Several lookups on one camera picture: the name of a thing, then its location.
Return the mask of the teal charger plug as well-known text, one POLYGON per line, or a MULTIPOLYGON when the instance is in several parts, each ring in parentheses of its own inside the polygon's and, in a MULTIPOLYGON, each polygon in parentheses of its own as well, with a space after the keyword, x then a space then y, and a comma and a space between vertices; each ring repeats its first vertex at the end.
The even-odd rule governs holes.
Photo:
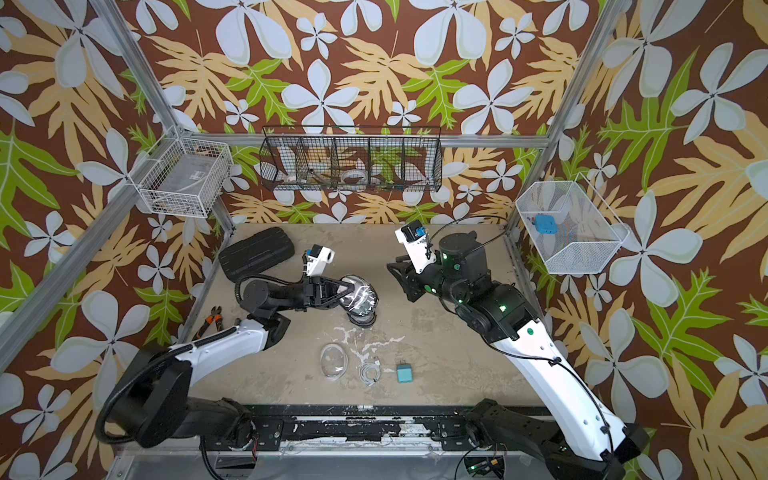
POLYGON ((410 364, 398 364, 396 366, 396 375, 399 383, 411 383, 414 379, 410 364))

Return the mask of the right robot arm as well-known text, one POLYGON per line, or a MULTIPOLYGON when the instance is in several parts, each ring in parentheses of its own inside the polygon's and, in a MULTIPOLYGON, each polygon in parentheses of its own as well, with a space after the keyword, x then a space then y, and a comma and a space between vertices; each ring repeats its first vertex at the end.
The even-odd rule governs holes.
POLYGON ((413 221, 396 230, 406 253, 388 264, 408 301, 435 296, 523 375, 551 415, 545 421, 485 399, 464 416, 474 451, 505 446, 544 463, 555 479, 621 479, 649 438, 587 387, 555 346, 532 305, 513 285, 493 279, 475 232, 432 243, 413 221))

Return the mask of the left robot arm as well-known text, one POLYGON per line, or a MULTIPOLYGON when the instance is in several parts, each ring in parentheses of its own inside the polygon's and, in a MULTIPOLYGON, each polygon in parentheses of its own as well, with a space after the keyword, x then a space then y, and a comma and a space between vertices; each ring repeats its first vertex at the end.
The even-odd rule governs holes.
POLYGON ((235 299, 247 311, 246 318, 189 343, 142 348, 102 406, 96 438, 103 444, 136 442, 144 448, 195 436, 247 443, 253 416, 246 407, 228 398, 193 398, 190 388, 239 359, 275 346, 290 325, 286 311, 333 308, 347 291, 346 283, 322 276, 288 282, 256 274, 238 280, 235 299))

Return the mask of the black hard plastic case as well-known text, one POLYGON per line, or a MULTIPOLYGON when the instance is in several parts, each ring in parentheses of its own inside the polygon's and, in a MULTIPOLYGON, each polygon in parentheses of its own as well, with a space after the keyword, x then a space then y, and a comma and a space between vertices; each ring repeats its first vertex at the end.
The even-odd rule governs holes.
POLYGON ((295 247, 287 233, 280 227, 270 227, 223 249, 219 262, 224 275, 236 282, 260 274, 294 254, 295 247))

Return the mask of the orange black pliers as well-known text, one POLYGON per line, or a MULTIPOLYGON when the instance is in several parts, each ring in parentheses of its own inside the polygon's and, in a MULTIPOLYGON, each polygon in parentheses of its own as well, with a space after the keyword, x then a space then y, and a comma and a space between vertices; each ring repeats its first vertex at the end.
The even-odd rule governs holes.
POLYGON ((221 332, 223 330, 223 317, 222 317, 222 307, 221 306, 214 306, 210 314, 205 318, 203 321, 203 324, 201 327, 197 330, 195 333, 193 339, 199 340, 202 339, 207 330, 213 326, 217 332, 221 332))

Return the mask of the blue object in basket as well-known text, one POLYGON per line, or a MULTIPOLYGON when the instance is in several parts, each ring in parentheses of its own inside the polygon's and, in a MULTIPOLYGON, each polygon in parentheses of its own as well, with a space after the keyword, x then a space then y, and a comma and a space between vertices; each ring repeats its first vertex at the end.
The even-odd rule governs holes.
POLYGON ((532 223, 539 234, 555 235, 558 233, 558 224, 551 215, 536 215, 532 223))

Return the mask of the white mesh basket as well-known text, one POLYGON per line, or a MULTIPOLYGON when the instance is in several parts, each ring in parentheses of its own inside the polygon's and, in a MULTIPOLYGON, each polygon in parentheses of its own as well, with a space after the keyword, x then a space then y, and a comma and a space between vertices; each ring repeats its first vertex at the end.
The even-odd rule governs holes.
POLYGON ((533 246, 552 275, 599 274, 630 236, 597 187, 585 176, 572 180, 542 180, 515 201, 533 246), (551 215, 555 235, 539 234, 532 221, 551 215))

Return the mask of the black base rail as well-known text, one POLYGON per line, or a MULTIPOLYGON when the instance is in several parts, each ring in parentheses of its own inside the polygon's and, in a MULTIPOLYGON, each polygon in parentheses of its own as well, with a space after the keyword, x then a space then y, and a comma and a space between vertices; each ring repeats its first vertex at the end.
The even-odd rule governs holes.
POLYGON ((248 405, 244 434, 206 435, 209 451, 277 452, 291 442, 320 439, 385 444, 415 438, 447 451, 464 451, 480 438, 466 406, 248 405))

